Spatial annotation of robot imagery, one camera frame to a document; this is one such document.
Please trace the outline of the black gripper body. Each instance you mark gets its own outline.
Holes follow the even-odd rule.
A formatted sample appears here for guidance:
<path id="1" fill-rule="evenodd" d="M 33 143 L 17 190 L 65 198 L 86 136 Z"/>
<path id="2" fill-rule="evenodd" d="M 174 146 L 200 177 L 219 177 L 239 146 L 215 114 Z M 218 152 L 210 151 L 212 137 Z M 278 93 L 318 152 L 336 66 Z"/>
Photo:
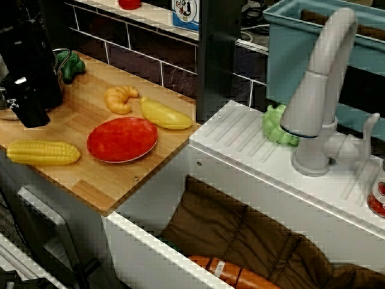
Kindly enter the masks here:
<path id="1" fill-rule="evenodd" d="M 8 69 L 1 87 L 5 88 L 8 98 L 16 94 L 17 81 L 24 79 L 37 93 L 44 109 L 63 103 L 61 81 L 56 71 L 58 60 L 47 40 L 4 43 L 1 56 Z"/>

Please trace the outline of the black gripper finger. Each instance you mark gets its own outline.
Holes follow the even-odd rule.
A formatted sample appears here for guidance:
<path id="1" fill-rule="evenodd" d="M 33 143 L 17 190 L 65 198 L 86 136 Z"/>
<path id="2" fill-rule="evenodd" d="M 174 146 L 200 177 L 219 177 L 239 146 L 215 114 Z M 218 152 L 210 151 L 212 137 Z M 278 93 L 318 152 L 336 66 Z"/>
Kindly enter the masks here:
<path id="1" fill-rule="evenodd" d="M 50 118 L 38 100 L 35 88 L 26 80 L 18 79 L 5 85 L 7 105 L 26 128 L 45 126 Z"/>

